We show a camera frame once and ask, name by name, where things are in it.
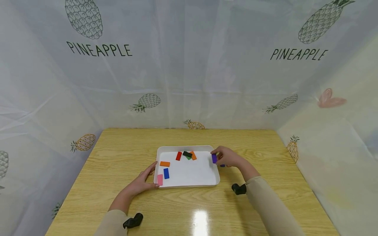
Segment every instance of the orange block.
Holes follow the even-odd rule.
[[[191,153],[191,154],[192,154],[192,160],[196,160],[196,159],[197,159],[197,157],[195,156],[195,154],[194,154],[194,152],[193,152],[193,151],[191,151],[191,152],[189,152],[189,153]]]
[[[170,162],[160,162],[160,166],[162,166],[162,167],[169,167],[170,166]]]

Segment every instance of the pink block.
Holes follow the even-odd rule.
[[[163,175],[158,174],[158,185],[162,186],[163,185]]]

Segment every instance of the pineapple text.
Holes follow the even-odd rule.
[[[93,57],[99,57],[101,55],[103,55],[104,57],[108,57],[109,55],[112,55],[112,54],[113,56],[120,55],[121,57],[132,56],[130,49],[127,48],[129,46],[128,44],[123,45],[123,47],[125,48],[124,50],[122,46],[118,46],[118,44],[116,45],[109,44],[109,46],[106,44],[103,44],[102,46],[97,46],[97,45],[92,46],[90,44],[84,45],[82,43],[80,44],[80,43],[70,43],[70,42],[67,42],[67,44],[73,53],[78,52],[80,55],[81,54],[88,55],[88,56],[92,55]]]
[[[273,56],[277,55],[275,57],[276,60],[286,59],[286,60],[318,60],[320,61],[320,58],[324,56],[325,52],[328,50],[324,50],[321,54],[319,53],[320,49],[301,49],[297,51],[296,48],[284,48],[284,49],[275,49],[270,59],[272,60]]]

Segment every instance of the person's left hand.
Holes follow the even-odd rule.
[[[129,185],[124,188],[123,191],[127,192],[131,197],[135,197],[146,190],[159,188],[160,185],[158,184],[146,183],[147,176],[153,174],[157,163],[157,161],[152,163],[147,169],[142,171],[133,182],[129,183]]]

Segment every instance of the table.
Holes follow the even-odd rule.
[[[47,236],[93,235],[114,197],[156,159],[160,146],[218,145],[248,159],[290,209],[307,236],[338,235],[294,161],[272,130],[106,129]],[[219,168],[215,187],[159,189],[138,195],[129,216],[144,215],[128,235],[268,235],[234,168]]]

